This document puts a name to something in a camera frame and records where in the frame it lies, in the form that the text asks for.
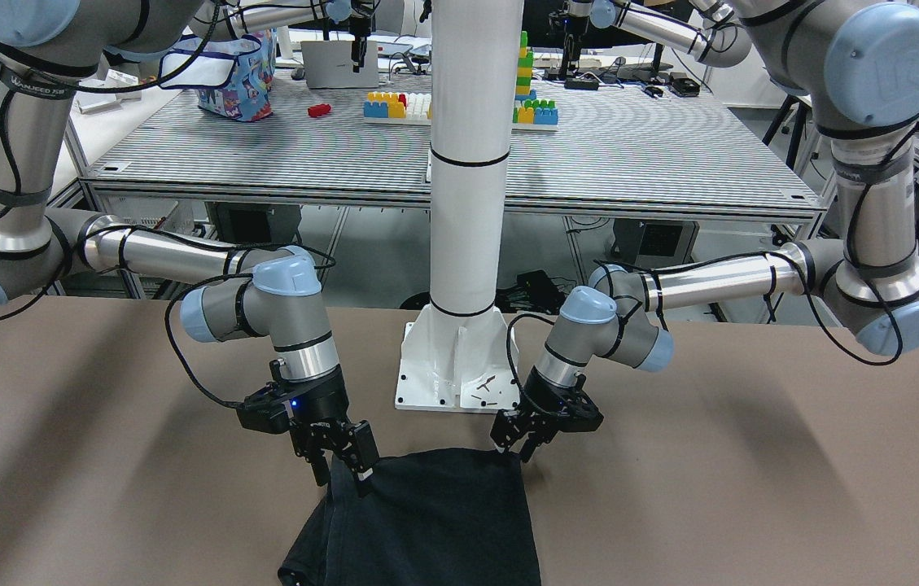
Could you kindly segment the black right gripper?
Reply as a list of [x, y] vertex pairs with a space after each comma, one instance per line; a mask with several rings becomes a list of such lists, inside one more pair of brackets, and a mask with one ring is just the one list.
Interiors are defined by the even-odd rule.
[[310, 464], [319, 487], [331, 481], [331, 467], [325, 450], [335, 455], [345, 453], [355, 479], [357, 494], [370, 493], [370, 476], [380, 460], [376, 439], [369, 422], [352, 424], [348, 419], [348, 400], [343, 368], [336, 366], [309, 381], [288, 381], [284, 364], [270, 365], [273, 376], [272, 418], [270, 433], [291, 433], [293, 446], [299, 456]]

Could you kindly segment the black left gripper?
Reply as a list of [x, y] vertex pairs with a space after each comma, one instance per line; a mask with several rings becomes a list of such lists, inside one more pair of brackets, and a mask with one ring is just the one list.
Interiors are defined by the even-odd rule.
[[571, 389], [586, 396], [586, 376], [576, 374], [573, 385], [558, 385], [547, 379], [537, 368], [531, 370], [523, 386], [521, 403], [516, 414], [496, 414], [490, 427], [490, 440], [498, 453], [506, 453], [519, 439], [525, 438], [519, 450], [522, 463], [529, 463], [536, 450], [561, 433], [557, 426], [557, 412], [561, 408], [561, 394]]

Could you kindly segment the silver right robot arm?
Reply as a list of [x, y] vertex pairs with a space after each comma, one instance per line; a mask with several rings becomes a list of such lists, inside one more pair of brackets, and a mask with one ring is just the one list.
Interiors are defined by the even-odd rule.
[[345, 467], [360, 494], [380, 457], [368, 422], [348, 416], [343, 368], [310, 249], [228, 244], [192, 229], [168, 230], [136, 212], [50, 208], [73, 100], [97, 94], [87, 79], [104, 55], [137, 62], [192, 52], [154, 85], [194, 70], [203, 50], [230, 33], [277, 28], [283, 5], [259, 4], [260, 19], [229, 1], [0, 1], [0, 308], [38, 300], [69, 275], [131, 272], [186, 283], [172, 302], [201, 342], [267, 337], [272, 381], [243, 400], [224, 400], [241, 426], [288, 434], [315, 482]]

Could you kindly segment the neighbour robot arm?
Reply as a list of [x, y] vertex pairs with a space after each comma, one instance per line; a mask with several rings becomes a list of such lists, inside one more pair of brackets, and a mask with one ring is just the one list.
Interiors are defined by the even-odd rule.
[[248, 33], [313, 21], [331, 21], [348, 26], [352, 36], [352, 71], [366, 67], [371, 26], [377, 1], [269, 1], [233, 5], [229, 1], [205, 1], [188, 27], [195, 36], [211, 33], [215, 42], [236, 40]]

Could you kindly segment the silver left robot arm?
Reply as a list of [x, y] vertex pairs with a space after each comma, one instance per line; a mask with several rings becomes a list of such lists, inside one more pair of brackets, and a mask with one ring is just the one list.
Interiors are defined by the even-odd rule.
[[776, 250], [738, 253], [672, 268], [601, 263], [575, 286], [552, 320], [544, 350], [518, 397], [490, 430], [496, 450], [525, 460], [562, 433], [594, 431], [600, 409], [584, 388], [594, 357], [638, 370], [672, 359], [665, 312], [731, 298], [772, 303], [804, 296], [823, 303], [864, 349], [860, 362], [886, 366], [919, 348], [919, 249], [914, 137], [919, 130], [919, 1], [696, 1], [701, 26], [674, 21], [641, 1], [567, 1], [557, 19], [571, 59], [587, 22], [670, 46], [709, 68], [755, 50], [768, 77], [805, 97], [828, 138], [829, 185], [847, 212], [839, 238], [818, 238], [826, 200], [800, 190], [753, 188], [749, 208], [733, 193], [706, 198], [700, 216], [719, 221], [800, 224]]

